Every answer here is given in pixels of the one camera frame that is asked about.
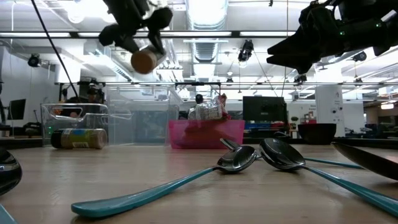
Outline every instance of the spoon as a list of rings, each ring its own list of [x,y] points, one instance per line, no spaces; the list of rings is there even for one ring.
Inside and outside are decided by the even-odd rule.
[[[265,139],[260,143],[260,152],[262,158],[270,165],[281,170],[306,169],[314,174],[332,181],[346,190],[360,196],[367,202],[385,210],[391,215],[398,217],[398,200],[386,195],[377,193],[373,190],[354,184],[328,174],[324,171],[308,167],[305,165],[303,156],[291,145],[278,139]]]
[[[237,147],[240,147],[241,145],[239,145],[238,143],[229,140],[229,139],[220,139],[220,141],[230,150],[234,150]],[[260,152],[257,152],[257,156],[256,159],[261,158]],[[312,158],[304,158],[307,161],[313,161],[313,162],[321,162],[321,163],[325,163],[325,164],[332,164],[332,165],[337,165],[337,166],[342,166],[342,167],[349,167],[349,168],[355,168],[355,169],[363,169],[362,167],[355,165],[355,164],[346,164],[343,162],[336,162],[336,161],[327,161],[327,160],[323,160],[323,159],[312,159]]]
[[[237,148],[235,151],[229,151],[224,154],[223,157],[218,160],[217,166],[204,169],[195,174],[135,194],[74,203],[72,204],[72,211],[81,216],[93,218],[107,217],[126,212],[157,200],[184,184],[214,170],[220,170],[226,174],[241,172],[248,168],[254,160],[256,160],[256,150],[251,146],[242,146]]]
[[[18,161],[5,149],[0,148],[0,196],[13,189],[22,178]],[[6,209],[0,205],[0,223],[16,223]]]
[[[0,223],[1,224],[17,224],[15,219],[7,212],[7,210],[0,205]]]
[[[398,180],[398,163],[345,144],[333,142],[331,145],[349,160],[365,169]]]

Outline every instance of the computer monitor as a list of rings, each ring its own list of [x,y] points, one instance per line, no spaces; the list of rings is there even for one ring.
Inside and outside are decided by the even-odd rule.
[[[243,120],[285,121],[286,104],[283,97],[244,96]]]
[[[8,120],[24,119],[26,99],[12,100],[8,107]]]

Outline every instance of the can held by gripper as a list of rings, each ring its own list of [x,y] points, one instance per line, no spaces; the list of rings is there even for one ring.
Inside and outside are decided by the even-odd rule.
[[[51,135],[51,145],[57,149],[102,149],[106,142],[103,129],[58,129]]]

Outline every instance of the pink plastic bin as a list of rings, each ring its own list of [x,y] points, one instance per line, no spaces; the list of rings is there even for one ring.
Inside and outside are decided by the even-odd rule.
[[[173,149],[225,149],[220,138],[243,143],[244,121],[239,120],[178,120],[169,121]]]

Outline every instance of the teal spoon handle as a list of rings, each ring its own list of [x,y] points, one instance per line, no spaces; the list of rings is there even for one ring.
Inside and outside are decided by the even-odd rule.
[[[355,169],[363,169],[361,166],[358,166],[355,164],[347,164],[344,162],[326,161],[323,159],[312,159],[312,158],[304,158],[304,159],[306,161],[321,162],[321,163],[332,164],[332,165],[337,165],[337,166],[342,166],[342,167],[355,168]]]
[[[366,187],[362,187],[358,184],[354,184],[350,181],[340,179],[335,177],[334,175],[328,174],[324,171],[307,167],[301,166],[302,168],[313,172],[314,174],[318,174],[319,176],[332,181],[333,183],[339,185],[346,190],[360,196],[361,198],[365,199],[365,201],[383,209],[384,211],[390,213],[391,215],[398,217],[398,200],[392,197],[388,197],[387,195],[383,195],[377,193],[373,190],[367,189]]]
[[[0,205],[0,223],[1,224],[17,224],[17,221]]]
[[[128,210],[132,210],[147,203],[153,202],[154,200],[157,200],[158,198],[161,198],[164,195],[171,193],[173,190],[183,186],[184,184],[189,183],[217,169],[219,168],[207,168],[181,179],[173,180],[169,183],[162,184],[160,186],[131,195],[102,200],[94,200],[89,202],[73,203],[72,211],[83,217],[92,218],[108,217],[118,213],[126,212]]]

